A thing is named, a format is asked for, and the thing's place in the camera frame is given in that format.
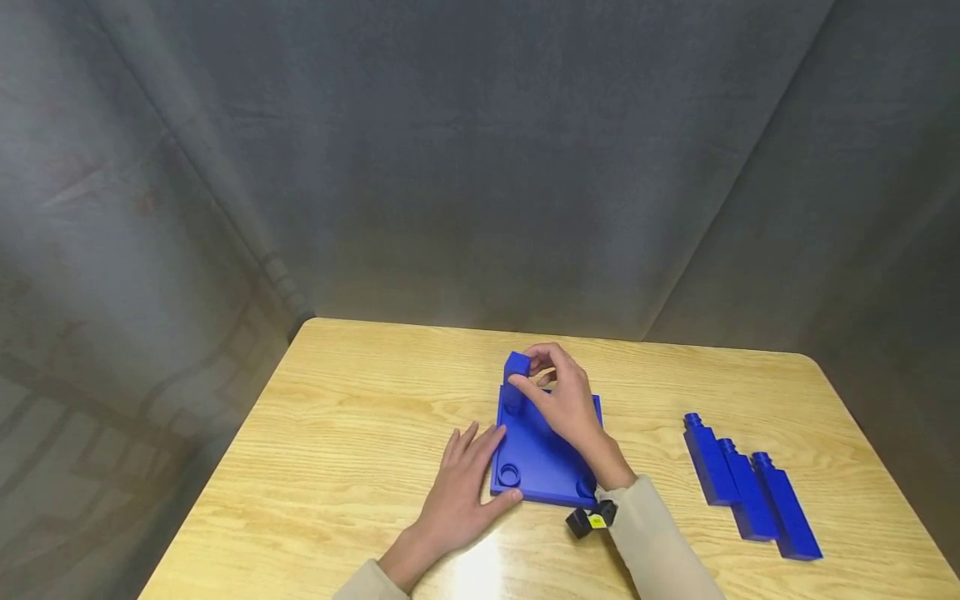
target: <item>right hand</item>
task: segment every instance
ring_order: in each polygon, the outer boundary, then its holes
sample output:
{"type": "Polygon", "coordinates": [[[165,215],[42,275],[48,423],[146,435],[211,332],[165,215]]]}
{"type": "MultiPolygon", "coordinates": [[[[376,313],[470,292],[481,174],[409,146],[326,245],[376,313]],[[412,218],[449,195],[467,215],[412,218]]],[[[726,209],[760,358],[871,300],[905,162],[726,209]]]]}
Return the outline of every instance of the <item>right hand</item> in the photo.
{"type": "Polygon", "coordinates": [[[587,372],[556,343],[537,344],[523,353],[531,358],[530,374],[539,375],[540,379],[535,384],[514,374],[509,378],[510,384],[530,398],[550,428],[580,452],[603,489],[632,486],[636,475],[620,446],[600,425],[587,372]],[[557,386],[553,394],[548,394],[542,387],[551,381],[556,381],[557,386]]]}
{"type": "Polygon", "coordinates": [[[537,344],[523,352],[530,357],[530,376],[511,375],[510,383],[537,406],[550,427],[570,445],[582,448],[605,436],[593,407],[593,394],[587,372],[574,361],[559,344],[537,344]],[[553,394],[542,388],[556,381],[553,394]]]}

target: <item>circular hole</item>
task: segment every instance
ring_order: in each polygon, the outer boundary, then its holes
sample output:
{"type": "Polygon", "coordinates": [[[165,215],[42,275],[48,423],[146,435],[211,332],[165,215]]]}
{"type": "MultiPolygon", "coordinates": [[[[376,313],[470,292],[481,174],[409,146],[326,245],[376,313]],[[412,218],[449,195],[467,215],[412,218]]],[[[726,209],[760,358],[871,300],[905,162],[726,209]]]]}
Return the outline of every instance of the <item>circular hole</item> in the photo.
{"type": "Polygon", "coordinates": [[[520,471],[510,463],[507,463],[500,468],[500,473],[497,475],[497,479],[500,480],[501,486],[515,488],[516,486],[520,485],[520,471]]]}

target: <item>blue pegboard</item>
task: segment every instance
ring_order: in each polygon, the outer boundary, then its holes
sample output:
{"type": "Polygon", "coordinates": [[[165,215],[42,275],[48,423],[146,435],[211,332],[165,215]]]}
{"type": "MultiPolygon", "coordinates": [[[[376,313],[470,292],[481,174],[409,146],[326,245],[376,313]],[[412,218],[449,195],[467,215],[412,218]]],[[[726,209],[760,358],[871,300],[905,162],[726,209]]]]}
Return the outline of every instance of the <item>blue pegboard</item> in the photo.
{"type": "MultiPolygon", "coordinates": [[[[602,425],[600,396],[593,397],[593,406],[602,425]]],[[[492,494],[520,488],[524,500],[596,507],[596,479],[583,457],[550,429],[530,398],[509,383],[500,386],[496,424],[506,425],[507,435],[493,455],[492,494]]]]}

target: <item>beige sleeve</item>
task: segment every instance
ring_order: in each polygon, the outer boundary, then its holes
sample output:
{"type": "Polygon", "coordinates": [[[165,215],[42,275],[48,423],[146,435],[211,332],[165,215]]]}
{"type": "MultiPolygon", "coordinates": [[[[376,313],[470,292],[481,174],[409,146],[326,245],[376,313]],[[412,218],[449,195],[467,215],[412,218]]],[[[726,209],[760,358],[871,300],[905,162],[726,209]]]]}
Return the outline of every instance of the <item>beige sleeve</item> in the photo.
{"type": "Polygon", "coordinates": [[[349,581],[333,594],[333,600],[410,600],[390,581],[380,565],[370,559],[353,573],[349,581]]]}
{"type": "Polygon", "coordinates": [[[597,499],[617,505],[610,534],[643,600],[723,600],[650,477],[640,475],[626,490],[598,489],[597,499]]]}

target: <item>wooden table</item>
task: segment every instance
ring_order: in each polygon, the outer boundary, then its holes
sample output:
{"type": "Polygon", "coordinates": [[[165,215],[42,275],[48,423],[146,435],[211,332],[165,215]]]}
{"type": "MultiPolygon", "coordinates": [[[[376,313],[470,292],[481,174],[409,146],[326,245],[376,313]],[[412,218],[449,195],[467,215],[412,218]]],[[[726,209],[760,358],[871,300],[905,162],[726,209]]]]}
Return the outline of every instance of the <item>wooden table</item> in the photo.
{"type": "MultiPolygon", "coordinates": [[[[558,339],[590,375],[604,423],[650,474],[735,598],[957,598],[960,585],[817,365],[798,354],[447,327],[308,322],[143,592],[145,600],[329,597],[420,510],[450,430],[495,420],[512,349],[558,339]],[[825,558],[741,540],[707,506],[683,438],[697,411],[744,453],[787,469],[825,558]]],[[[417,598],[630,598],[603,534],[573,542],[568,509],[527,502],[417,598]]]]}

